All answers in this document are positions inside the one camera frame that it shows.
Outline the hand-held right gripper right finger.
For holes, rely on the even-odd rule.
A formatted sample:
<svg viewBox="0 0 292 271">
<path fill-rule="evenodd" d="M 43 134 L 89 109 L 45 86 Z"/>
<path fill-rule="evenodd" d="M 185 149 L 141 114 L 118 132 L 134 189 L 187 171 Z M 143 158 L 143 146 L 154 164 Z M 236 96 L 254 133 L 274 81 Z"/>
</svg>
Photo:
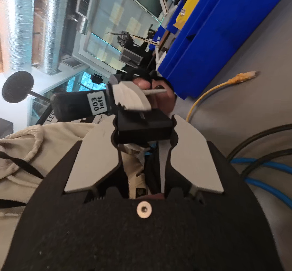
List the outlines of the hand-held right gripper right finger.
<svg viewBox="0 0 292 271">
<path fill-rule="evenodd" d="M 191 189 L 222 194 L 219 174 L 206 138 L 179 115 L 172 116 L 164 193 L 167 197 L 173 188 L 180 188 L 184 196 Z"/>
</svg>

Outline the person's cream hoodie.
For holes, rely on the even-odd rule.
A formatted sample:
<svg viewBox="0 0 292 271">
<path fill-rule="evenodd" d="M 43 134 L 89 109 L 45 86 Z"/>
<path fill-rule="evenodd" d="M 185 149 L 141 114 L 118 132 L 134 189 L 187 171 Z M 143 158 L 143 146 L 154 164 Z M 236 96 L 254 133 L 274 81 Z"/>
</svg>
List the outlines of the person's cream hoodie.
<svg viewBox="0 0 292 271">
<path fill-rule="evenodd" d="M 1 151 L 11 157 L 28 162 L 44 177 L 77 141 L 81 141 L 90 130 L 99 127 L 94 123 L 54 123 L 34 125 L 1 139 Z M 138 151 L 120 145 L 123 168 L 129 181 L 129 197 L 136 198 L 136 189 L 146 189 L 144 165 L 136 154 Z M 0 198 L 3 200 L 27 203 L 41 179 L 29 174 L 11 160 L 0 162 Z M 1 210 L 0 266 L 5 263 L 11 241 L 24 211 L 24 206 L 12 206 Z"/>
</svg>

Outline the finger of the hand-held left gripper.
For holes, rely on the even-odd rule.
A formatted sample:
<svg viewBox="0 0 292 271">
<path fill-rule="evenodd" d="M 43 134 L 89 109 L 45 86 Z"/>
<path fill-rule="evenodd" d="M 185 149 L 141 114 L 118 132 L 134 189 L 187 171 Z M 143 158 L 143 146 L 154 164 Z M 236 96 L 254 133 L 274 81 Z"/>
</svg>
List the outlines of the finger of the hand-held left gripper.
<svg viewBox="0 0 292 271">
<path fill-rule="evenodd" d="M 113 95 L 116 105 L 130 111 L 151 111 L 152 107 L 143 91 L 131 81 L 113 84 Z"/>
</svg>

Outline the person's left hand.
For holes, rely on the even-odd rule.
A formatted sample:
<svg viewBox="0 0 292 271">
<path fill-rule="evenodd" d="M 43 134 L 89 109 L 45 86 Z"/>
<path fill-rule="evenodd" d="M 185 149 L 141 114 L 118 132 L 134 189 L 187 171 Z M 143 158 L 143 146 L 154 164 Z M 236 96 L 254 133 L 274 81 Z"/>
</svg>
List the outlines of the person's left hand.
<svg viewBox="0 0 292 271">
<path fill-rule="evenodd" d="M 142 90 L 151 90 L 155 89 L 156 87 L 165 89 L 166 92 L 164 93 L 149 95 L 148 100 L 152 108 L 157 108 L 170 117 L 174 110 L 177 96 L 163 77 L 158 77 L 158 79 L 151 79 L 150 82 L 143 78 L 137 77 L 133 79 L 133 83 Z"/>
</svg>

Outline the silver ribbed ventilation duct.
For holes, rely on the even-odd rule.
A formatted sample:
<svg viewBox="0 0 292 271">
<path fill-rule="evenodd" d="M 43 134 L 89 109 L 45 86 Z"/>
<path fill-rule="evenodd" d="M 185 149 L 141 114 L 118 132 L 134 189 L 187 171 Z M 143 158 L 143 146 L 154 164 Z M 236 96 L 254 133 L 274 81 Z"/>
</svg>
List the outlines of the silver ribbed ventilation duct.
<svg viewBox="0 0 292 271">
<path fill-rule="evenodd" d="M 6 77 L 31 72 L 35 0 L 1 0 L 1 50 Z"/>
</svg>

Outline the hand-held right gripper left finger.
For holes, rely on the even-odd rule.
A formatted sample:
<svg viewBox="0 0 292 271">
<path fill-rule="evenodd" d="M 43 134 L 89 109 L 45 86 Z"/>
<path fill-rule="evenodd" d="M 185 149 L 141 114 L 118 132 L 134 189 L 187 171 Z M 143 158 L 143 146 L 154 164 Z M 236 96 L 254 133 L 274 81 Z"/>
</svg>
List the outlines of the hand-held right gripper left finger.
<svg viewBox="0 0 292 271">
<path fill-rule="evenodd" d="M 86 134 L 64 188 L 65 193 L 90 190 L 95 196 L 103 197 L 109 187 L 116 187 L 123 198 L 129 198 L 128 178 L 115 142 L 115 119 L 115 115 L 107 117 Z"/>
</svg>

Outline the silver spiral ceiling duct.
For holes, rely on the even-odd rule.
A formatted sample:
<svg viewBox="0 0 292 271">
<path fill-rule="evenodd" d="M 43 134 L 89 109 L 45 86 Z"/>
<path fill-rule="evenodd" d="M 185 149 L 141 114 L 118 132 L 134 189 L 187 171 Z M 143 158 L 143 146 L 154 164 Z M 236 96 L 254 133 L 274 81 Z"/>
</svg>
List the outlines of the silver spiral ceiling duct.
<svg viewBox="0 0 292 271">
<path fill-rule="evenodd" d="M 58 68 L 61 36 L 64 24 L 64 0 L 44 0 L 43 26 L 40 40 L 39 67 L 52 75 Z"/>
</svg>

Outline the blue plastic bin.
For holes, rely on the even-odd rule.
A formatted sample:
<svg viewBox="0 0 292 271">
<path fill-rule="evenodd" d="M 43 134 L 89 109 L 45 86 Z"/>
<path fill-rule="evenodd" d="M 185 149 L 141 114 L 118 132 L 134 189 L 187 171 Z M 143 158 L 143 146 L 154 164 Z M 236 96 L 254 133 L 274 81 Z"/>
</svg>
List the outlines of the blue plastic bin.
<svg viewBox="0 0 292 271">
<path fill-rule="evenodd" d="M 199 0 L 158 68 L 182 99 L 198 97 L 280 0 Z"/>
<path fill-rule="evenodd" d="M 178 31 L 178 28 L 176 28 L 174 24 L 176 23 L 176 18 L 180 12 L 178 8 L 181 6 L 182 6 L 181 3 L 178 3 L 176 6 L 171 7 L 168 14 L 162 21 L 162 24 L 158 27 L 155 35 L 153 36 L 153 41 L 161 41 L 166 31 L 172 34 L 176 34 L 176 32 Z"/>
</svg>

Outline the black round base stand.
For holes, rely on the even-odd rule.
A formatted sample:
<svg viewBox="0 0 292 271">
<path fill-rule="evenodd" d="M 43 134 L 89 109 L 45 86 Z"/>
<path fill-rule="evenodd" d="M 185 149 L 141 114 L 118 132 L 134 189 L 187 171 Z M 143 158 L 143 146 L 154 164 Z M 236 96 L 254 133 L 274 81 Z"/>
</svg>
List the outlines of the black round base stand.
<svg viewBox="0 0 292 271">
<path fill-rule="evenodd" d="M 47 103 L 50 99 L 32 91 L 34 78 L 27 71 L 18 71 L 7 78 L 2 88 L 2 97 L 9 103 L 19 103 L 26 99 L 28 95 L 39 98 Z"/>
</svg>

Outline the white wall vent grille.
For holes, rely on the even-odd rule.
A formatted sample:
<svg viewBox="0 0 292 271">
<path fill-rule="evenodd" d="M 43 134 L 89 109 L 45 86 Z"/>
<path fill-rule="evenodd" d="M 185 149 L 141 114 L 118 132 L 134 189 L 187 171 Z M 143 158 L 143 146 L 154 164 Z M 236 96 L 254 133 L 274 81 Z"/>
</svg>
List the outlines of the white wall vent grille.
<svg viewBox="0 0 292 271">
<path fill-rule="evenodd" d="M 89 20 L 93 0 L 77 0 L 75 12 Z"/>
</svg>

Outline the black ethernet adapter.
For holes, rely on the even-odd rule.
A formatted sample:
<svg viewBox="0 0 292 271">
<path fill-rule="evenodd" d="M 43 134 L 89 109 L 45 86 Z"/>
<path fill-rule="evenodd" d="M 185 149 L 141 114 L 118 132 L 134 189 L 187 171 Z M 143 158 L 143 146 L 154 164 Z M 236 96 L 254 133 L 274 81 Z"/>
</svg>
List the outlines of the black ethernet adapter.
<svg viewBox="0 0 292 271">
<path fill-rule="evenodd" d="M 160 109 L 146 112 L 119 109 L 116 124 L 120 144 L 168 140 L 173 129 L 172 120 Z"/>
</svg>

